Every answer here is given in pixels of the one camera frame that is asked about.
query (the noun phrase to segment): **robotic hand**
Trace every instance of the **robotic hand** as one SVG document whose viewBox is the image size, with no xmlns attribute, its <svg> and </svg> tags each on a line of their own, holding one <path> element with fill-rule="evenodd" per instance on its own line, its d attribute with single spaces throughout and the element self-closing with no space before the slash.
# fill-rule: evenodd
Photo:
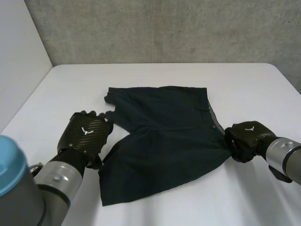
<svg viewBox="0 0 301 226">
<path fill-rule="evenodd" d="M 104 117 L 104 113 L 97 116 L 95 111 L 74 113 L 58 142 L 58 153 L 78 152 L 86 159 L 86 167 L 100 169 L 102 162 L 98 154 L 113 131 L 113 122 L 105 121 Z"/>
<path fill-rule="evenodd" d="M 287 183 L 293 180 L 301 185 L 300 143 L 277 137 L 257 121 L 246 121 L 226 128 L 225 141 L 234 160 L 246 163 L 256 155 L 262 156 L 278 180 Z"/>
</svg>

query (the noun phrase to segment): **gray wall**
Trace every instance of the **gray wall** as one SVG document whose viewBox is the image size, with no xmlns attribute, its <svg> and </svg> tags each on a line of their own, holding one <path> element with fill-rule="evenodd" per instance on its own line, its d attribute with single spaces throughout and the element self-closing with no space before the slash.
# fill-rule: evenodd
<svg viewBox="0 0 301 226">
<path fill-rule="evenodd" d="M 300 0 L 25 0 L 53 65 L 265 62 L 301 92 Z"/>
</svg>

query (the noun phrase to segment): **white table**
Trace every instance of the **white table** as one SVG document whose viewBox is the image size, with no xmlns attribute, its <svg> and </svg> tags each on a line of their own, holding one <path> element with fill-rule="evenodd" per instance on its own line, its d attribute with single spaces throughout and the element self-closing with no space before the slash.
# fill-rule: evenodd
<svg viewBox="0 0 301 226">
<path fill-rule="evenodd" d="M 108 87 L 207 87 L 219 123 L 257 120 L 301 141 L 301 96 L 269 64 L 61 65 L 54 67 L 3 131 L 28 164 L 46 163 L 74 112 L 106 112 Z M 115 126 L 101 153 L 127 135 Z M 88 169 L 64 226 L 299 226 L 301 186 L 276 180 L 261 157 L 231 158 L 191 183 L 132 203 L 102 207 L 97 171 Z"/>
</svg>

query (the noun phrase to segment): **carbon fiber hand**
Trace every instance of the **carbon fiber hand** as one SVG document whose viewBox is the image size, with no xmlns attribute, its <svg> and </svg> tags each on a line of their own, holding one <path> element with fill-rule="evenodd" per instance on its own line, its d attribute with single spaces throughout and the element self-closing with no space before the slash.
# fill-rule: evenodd
<svg viewBox="0 0 301 226">
<path fill-rule="evenodd" d="M 66 149 L 81 152 L 87 158 L 88 168 L 100 168 L 98 154 L 113 130 L 113 122 L 105 121 L 104 116 L 104 113 L 97 116 L 95 111 L 74 113 L 58 142 L 58 152 Z"/>
</svg>

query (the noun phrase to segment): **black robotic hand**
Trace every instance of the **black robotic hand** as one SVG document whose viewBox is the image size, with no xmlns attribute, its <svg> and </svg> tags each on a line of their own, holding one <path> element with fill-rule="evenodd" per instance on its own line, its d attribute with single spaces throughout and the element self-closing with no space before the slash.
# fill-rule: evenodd
<svg viewBox="0 0 301 226">
<path fill-rule="evenodd" d="M 232 158 L 243 163 L 251 161 L 256 155 L 266 159 L 269 145 L 278 138 L 271 130 L 257 121 L 245 121 L 225 129 L 225 141 L 232 151 Z M 269 170 L 278 180 L 292 182 L 290 178 L 275 168 L 269 166 Z"/>
<path fill-rule="evenodd" d="M 264 137 L 276 135 L 257 121 L 245 121 L 225 129 L 225 141 L 231 148 L 232 158 L 238 162 L 246 163 L 256 155 L 263 156 L 257 146 Z"/>
<path fill-rule="evenodd" d="M 57 151 L 80 152 L 87 159 L 86 167 L 99 169 L 102 162 L 98 154 L 113 130 L 113 122 L 105 121 L 104 117 L 104 113 L 97 116 L 94 111 L 74 113 L 58 142 Z"/>
</svg>

